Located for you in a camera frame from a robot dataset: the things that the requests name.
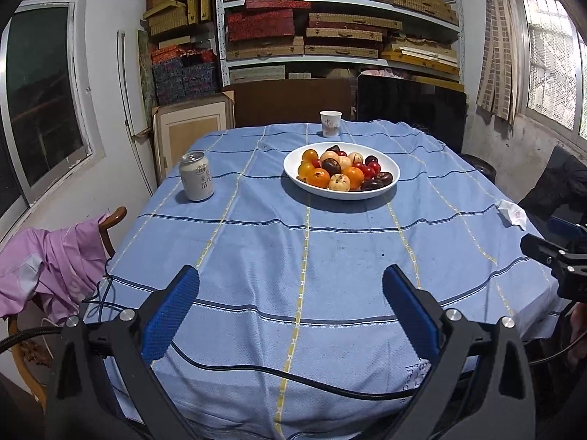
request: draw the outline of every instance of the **black stool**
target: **black stool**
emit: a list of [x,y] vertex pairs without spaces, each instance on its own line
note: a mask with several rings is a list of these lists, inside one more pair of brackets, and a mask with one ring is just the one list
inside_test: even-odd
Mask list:
[[463,160],[467,161],[471,164],[474,168],[476,168],[480,173],[485,175],[489,182],[495,185],[495,177],[497,176],[497,171],[491,165],[485,162],[485,160],[479,159],[479,157],[475,157],[474,155],[469,154],[459,154]]

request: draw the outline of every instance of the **window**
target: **window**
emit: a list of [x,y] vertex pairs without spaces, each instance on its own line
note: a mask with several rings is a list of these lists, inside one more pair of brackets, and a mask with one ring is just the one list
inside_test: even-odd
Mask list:
[[77,0],[25,0],[0,42],[0,239],[90,155],[76,83]]
[[558,0],[517,0],[517,6],[521,111],[587,150],[587,48]]

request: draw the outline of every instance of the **can lid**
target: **can lid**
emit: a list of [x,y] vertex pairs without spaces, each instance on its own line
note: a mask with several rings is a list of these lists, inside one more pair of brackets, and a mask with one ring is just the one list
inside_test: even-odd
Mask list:
[[198,151],[190,151],[183,156],[181,156],[180,164],[190,164],[192,162],[197,162],[204,158],[203,152]]

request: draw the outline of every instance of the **framed picture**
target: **framed picture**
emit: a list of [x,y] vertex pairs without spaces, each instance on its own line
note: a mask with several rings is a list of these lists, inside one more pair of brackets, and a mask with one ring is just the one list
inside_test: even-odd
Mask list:
[[233,100],[225,94],[201,97],[153,110],[157,183],[207,133],[234,129]]

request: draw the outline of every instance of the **plaid tablecloth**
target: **plaid tablecloth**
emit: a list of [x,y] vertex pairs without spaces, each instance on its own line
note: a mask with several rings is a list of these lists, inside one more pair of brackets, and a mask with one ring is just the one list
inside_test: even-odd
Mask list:
[[[200,295],[175,342],[192,359],[258,364],[362,392],[412,388],[428,367],[382,294],[392,263],[469,319],[509,315],[526,337],[550,333],[556,283],[522,255],[524,233],[502,220],[495,203],[506,197],[485,177],[406,124],[344,122],[340,140],[389,154],[401,179],[366,201],[310,196],[282,163],[289,151],[324,141],[320,130],[282,124],[198,140],[193,149],[210,159],[215,194],[189,202],[175,168],[112,260],[108,301],[137,307],[191,264]],[[350,400],[257,372],[203,371],[172,349],[153,369],[194,428],[215,439],[346,439],[406,402]],[[125,413],[137,418],[113,362],[109,371]]]

